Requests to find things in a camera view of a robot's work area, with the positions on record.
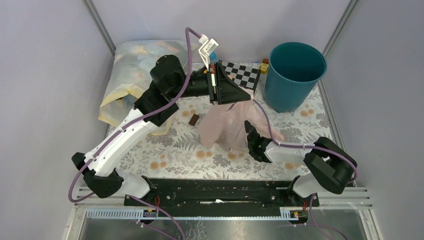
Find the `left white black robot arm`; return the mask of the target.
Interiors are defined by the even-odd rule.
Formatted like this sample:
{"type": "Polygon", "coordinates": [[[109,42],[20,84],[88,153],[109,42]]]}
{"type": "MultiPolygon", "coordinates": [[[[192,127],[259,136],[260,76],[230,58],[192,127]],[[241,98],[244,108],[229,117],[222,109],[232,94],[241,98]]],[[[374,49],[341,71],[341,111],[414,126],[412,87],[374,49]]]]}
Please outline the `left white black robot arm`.
{"type": "Polygon", "coordinates": [[[78,176],[83,177],[91,194],[101,199],[124,194],[136,197],[144,206],[154,202],[155,192],[145,178],[121,173],[116,166],[142,138],[178,111],[179,98],[208,96],[211,103],[218,105],[251,99],[245,88],[229,78],[221,63],[206,73],[192,72],[183,69],[177,56],[164,55],[150,75],[149,88],[121,124],[93,150],[72,156],[78,176]]]}

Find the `pink trash bag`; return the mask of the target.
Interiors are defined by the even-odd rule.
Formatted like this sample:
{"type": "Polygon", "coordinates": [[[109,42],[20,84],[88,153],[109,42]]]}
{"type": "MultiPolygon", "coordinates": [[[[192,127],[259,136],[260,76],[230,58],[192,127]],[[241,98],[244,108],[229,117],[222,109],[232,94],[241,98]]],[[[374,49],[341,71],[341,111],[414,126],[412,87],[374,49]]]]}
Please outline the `pink trash bag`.
{"type": "Polygon", "coordinates": [[[269,131],[265,115],[256,108],[251,99],[211,106],[197,127],[201,145],[212,148],[214,144],[218,144],[226,152],[246,152],[248,140],[245,121],[248,121],[260,136],[273,136],[278,142],[285,141],[285,137],[275,129],[269,131]]]}

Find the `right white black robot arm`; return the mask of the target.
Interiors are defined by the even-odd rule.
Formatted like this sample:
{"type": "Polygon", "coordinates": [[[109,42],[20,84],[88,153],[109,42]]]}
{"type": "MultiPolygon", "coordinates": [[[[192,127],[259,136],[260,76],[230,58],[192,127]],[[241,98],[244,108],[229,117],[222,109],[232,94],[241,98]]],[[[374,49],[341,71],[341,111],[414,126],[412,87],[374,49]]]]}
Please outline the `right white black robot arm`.
{"type": "Polygon", "coordinates": [[[286,193],[287,201],[293,206],[301,205],[315,193],[340,195],[356,176],[356,161],[327,137],[319,137],[310,145],[276,144],[251,130],[247,134],[247,146],[249,154],[258,162],[283,162],[308,168],[309,173],[296,177],[286,193]]]}

